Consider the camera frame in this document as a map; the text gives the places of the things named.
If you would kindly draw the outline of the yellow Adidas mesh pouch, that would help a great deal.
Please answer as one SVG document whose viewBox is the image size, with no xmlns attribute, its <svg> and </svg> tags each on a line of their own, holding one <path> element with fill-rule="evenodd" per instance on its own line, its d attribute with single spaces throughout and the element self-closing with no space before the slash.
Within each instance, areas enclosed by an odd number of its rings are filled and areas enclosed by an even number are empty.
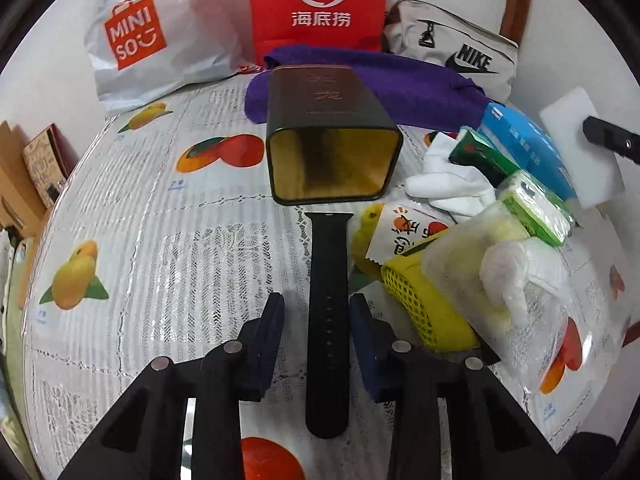
<svg viewBox="0 0 640 480">
<path fill-rule="evenodd" d="M 425 347 L 438 353 L 480 348 L 480 340 L 465 318 L 422 272 L 422 256 L 443 232 L 408 247 L 382 266 L 387 292 L 406 310 Z"/>
</svg>

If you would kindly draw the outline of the brown cardboard box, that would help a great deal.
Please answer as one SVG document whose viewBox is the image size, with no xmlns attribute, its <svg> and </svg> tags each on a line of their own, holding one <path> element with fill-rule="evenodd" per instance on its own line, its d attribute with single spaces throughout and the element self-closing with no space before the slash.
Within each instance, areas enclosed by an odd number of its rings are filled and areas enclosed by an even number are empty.
<svg viewBox="0 0 640 480">
<path fill-rule="evenodd" d="M 13 226 L 21 237 L 38 236 L 47 208 L 44 206 L 23 159 L 23 143 L 7 122 L 0 133 L 1 226 Z"/>
</svg>

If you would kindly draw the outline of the red paper shopping bag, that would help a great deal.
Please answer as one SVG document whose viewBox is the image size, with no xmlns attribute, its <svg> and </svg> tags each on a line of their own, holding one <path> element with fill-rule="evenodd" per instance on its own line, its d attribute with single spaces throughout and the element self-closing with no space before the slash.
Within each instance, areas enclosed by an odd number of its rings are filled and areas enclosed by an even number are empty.
<svg viewBox="0 0 640 480">
<path fill-rule="evenodd" d="M 250 0 L 256 60 L 278 47 L 308 44 L 381 49 L 386 0 Z"/>
</svg>

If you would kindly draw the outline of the fruit print tablecloth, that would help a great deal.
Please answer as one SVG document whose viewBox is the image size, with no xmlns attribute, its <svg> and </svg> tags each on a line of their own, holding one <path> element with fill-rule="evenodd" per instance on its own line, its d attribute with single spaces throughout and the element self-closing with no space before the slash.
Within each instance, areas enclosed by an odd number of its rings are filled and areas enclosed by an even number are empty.
<svg viewBox="0 0 640 480">
<path fill-rule="evenodd" d="M 138 130 L 119 116 L 76 167 L 40 245 L 25 307 L 24 423 L 44 478 L 60 475 L 157 356 L 205 356 L 280 292 L 273 383 L 243 434 L 284 446 L 311 479 L 382 479 L 393 409 L 350 378 L 347 431 L 305 425 L 311 223 L 271 197 L 266 129 L 244 113 L 249 76 L 168 96 Z"/>
</svg>

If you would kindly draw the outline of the white sock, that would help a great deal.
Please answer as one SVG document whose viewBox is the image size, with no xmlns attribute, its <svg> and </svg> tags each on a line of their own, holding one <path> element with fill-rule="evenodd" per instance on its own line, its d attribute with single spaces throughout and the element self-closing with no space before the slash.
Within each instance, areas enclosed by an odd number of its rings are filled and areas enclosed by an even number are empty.
<svg viewBox="0 0 640 480">
<path fill-rule="evenodd" d="M 405 191 L 413 200 L 427 202 L 462 223 L 495 203 L 496 191 L 477 168 L 449 161 L 457 144 L 446 133 L 436 133 L 423 157 L 421 173 L 408 177 Z"/>
</svg>

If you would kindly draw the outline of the orange print snack sachet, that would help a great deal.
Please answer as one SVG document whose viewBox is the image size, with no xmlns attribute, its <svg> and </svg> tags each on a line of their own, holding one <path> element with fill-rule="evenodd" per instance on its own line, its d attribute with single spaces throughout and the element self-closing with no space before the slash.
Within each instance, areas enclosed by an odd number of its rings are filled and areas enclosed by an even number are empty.
<svg viewBox="0 0 640 480">
<path fill-rule="evenodd" d="M 428 205 L 385 203 L 378 216 L 366 258 L 378 264 L 386 263 L 453 225 L 454 218 L 450 214 Z"/>
</svg>

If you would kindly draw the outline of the clear bag with cotton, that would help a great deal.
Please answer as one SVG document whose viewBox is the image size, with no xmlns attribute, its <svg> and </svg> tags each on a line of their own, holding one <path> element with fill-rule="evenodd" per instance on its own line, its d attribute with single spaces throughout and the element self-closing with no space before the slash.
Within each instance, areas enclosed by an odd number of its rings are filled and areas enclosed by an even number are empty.
<svg viewBox="0 0 640 480">
<path fill-rule="evenodd" d="M 528 392 L 552 393 L 594 341 L 570 255 L 529 234 L 500 202 L 428 246 L 424 278 Z"/>
</svg>

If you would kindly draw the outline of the purple towel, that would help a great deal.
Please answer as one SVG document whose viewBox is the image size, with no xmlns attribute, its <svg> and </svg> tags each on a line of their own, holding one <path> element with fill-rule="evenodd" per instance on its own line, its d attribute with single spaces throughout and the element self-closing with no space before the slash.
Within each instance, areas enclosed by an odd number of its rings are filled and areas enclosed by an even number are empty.
<svg viewBox="0 0 640 480">
<path fill-rule="evenodd" d="M 350 67 L 399 125 L 442 131 L 476 128 L 490 103 L 480 87 L 454 70 L 389 53 L 294 44 L 271 50 L 264 61 L 267 69 L 253 78 L 245 93 L 244 112 L 255 124 L 267 120 L 270 72 L 290 65 Z"/>
</svg>

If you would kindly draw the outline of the white sponge block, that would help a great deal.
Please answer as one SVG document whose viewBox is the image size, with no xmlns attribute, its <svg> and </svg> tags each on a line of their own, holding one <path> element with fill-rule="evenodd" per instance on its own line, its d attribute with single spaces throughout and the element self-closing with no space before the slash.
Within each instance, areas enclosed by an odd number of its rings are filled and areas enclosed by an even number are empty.
<svg viewBox="0 0 640 480">
<path fill-rule="evenodd" d="M 582 209 L 603 204 L 625 191 L 615 155 L 591 144 L 582 131 L 586 119 L 599 117 L 585 89 L 570 90 L 539 116 L 560 153 Z"/>
</svg>

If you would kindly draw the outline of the grey Nike pouch bag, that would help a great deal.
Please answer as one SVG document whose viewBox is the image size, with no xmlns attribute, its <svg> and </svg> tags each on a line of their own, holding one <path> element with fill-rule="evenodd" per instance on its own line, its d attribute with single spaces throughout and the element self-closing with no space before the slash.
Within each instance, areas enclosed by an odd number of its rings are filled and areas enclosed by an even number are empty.
<svg viewBox="0 0 640 480">
<path fill-rule="evenodd" d="M 449 68 L 494 101 L 509 99 L 518 69 L 511 39 L 422 0 L 398 0 L 384 35 L 393 54 Z"/>
</svg>

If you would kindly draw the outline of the blue tissue pack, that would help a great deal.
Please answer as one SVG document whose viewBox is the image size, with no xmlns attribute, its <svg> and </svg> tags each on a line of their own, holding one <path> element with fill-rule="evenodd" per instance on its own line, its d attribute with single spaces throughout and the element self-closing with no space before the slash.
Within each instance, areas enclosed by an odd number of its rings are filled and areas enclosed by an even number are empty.
<svg viewBox="0 0 640 480">
<path fill-rule="evenodd" d="M 562 200 L 576 198 L 564 162 L 550 136 L 529 117 L 498 103 L 486 107 L 478 131 L 514 164 L 528 171 Z"/>
</svg>

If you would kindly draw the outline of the green wet wipes pack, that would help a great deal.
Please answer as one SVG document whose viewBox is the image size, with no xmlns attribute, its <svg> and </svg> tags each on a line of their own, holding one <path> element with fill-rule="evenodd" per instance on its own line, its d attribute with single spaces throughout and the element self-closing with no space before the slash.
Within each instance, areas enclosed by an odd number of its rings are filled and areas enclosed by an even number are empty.
<svg viewBox="0 0 640 480">
<path fill-rule="evenodd" d="M 551 247 L 563 246 L 576 226 L 566 203 L 523 169 L 515 171 L 498 186 L 497 198 L 531 236 Z"/>
</svg>

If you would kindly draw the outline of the green carton box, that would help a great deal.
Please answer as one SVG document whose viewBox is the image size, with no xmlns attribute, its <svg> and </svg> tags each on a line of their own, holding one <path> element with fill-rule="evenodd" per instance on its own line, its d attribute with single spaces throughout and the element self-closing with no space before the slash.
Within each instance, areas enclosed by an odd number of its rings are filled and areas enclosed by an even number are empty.
<svg viewBox="0 0 640 480">
<path fill-rule="evenodd" d="M 449 154 L 449 161 L 459 166 L 474 167 L 494 187 L 515 174 L 520 167 L 497 150 L 484 133 L 471 127 L 462 127 L 457 144 Z"/>
</svg>

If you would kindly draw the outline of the white Miniso plastic bag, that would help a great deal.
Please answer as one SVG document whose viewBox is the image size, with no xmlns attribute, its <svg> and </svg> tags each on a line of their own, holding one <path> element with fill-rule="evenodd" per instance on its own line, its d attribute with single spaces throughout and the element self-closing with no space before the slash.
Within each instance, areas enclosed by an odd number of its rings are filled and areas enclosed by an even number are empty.
<svg viewBox="0 0 640 480">
<path fill-rule="evenodd" d="M 85 48 L 107 115 L 254 72 L 224 0 L 88 0 Z"/>
</svg>

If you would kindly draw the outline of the dark green tin box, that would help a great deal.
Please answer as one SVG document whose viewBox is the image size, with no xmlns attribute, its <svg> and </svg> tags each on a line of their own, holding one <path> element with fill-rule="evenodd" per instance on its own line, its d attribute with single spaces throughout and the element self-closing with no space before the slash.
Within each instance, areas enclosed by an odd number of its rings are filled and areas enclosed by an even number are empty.
<svg viewBox="0 0 640 480">
<path fill-rule="evenodd" d="M 348 66 L 280 66 L 269 75 L 266 155 L 285 206 L 381 197 L 404 137 Z"/>
</svg>

